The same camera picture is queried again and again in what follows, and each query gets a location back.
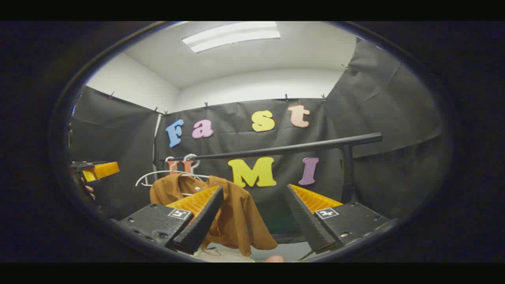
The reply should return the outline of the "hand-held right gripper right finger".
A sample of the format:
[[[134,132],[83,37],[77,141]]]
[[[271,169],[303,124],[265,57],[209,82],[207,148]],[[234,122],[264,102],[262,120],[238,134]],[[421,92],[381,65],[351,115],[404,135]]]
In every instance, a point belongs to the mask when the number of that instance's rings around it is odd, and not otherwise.
[[[287,185],[285,199],[317,254],[353,245],[391,225],[390,219],[359,202],[343,204],[296,185]]]

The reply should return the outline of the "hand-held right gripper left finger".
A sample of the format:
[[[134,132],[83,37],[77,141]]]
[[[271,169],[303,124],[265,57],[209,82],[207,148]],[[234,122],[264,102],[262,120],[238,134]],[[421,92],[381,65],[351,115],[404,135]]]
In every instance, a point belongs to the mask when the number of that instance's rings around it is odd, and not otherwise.
[[[222,187],[215,186],[166,206],[146,205],[117,224],[150,243],[194,254],[206,238],[223,201]]]

